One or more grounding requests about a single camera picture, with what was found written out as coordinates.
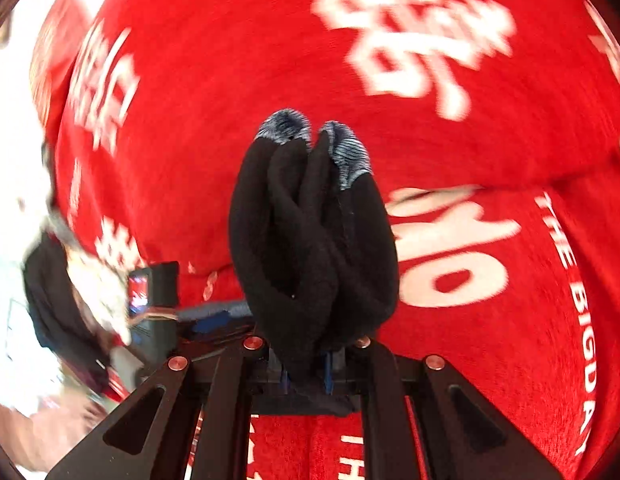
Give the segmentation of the person's left hand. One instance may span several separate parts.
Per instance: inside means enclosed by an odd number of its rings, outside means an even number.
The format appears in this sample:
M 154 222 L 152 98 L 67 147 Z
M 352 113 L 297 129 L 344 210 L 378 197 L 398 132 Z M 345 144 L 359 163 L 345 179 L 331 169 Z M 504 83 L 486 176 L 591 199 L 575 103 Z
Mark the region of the person's left hand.
M 54 396 L 31 416 L 0 404 L 0 445 L 16 466 L 49 472 L 106 416 L 101 404 L 76 392 Z

